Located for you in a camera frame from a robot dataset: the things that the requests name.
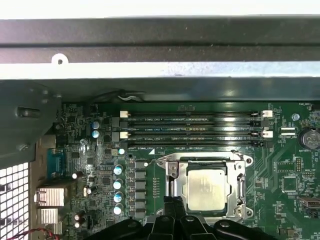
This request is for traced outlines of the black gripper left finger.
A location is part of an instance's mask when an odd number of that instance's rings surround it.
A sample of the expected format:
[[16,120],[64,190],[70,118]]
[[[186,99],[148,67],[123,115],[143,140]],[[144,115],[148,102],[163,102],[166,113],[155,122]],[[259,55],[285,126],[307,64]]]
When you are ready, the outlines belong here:
[[175,197],[164,196],[164,215],[142,224],[125,219],[88,236],[87,240],[172,240],[175,232]]

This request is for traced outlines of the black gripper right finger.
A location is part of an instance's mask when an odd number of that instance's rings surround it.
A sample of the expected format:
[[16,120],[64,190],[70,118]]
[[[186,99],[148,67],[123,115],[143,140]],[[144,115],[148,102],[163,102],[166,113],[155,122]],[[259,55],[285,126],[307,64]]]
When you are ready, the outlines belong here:
[[176,220],[184,240],[253,240],[254,231],[232,220],[222,219],[213,227],[203,223],[199,217],[186,214],[180,196],[174,198]]

